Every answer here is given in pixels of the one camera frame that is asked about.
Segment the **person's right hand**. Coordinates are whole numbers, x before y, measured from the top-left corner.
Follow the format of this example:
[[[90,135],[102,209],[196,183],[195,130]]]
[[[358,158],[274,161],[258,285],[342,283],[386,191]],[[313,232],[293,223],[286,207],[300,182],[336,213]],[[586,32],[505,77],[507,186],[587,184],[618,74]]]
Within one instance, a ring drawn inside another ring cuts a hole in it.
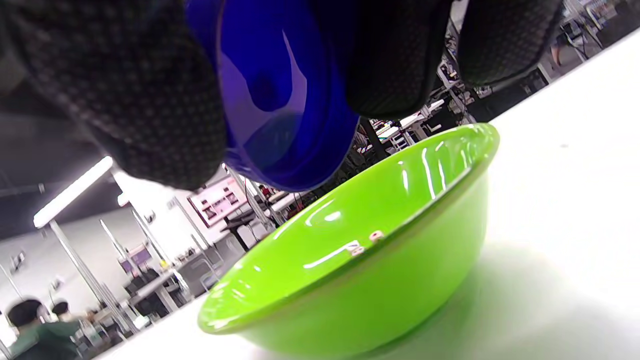
[[[27,80],[128,175],[221,164],[284,191],[339,169],[359,120],[418,112],[452,0],[3,0]]]

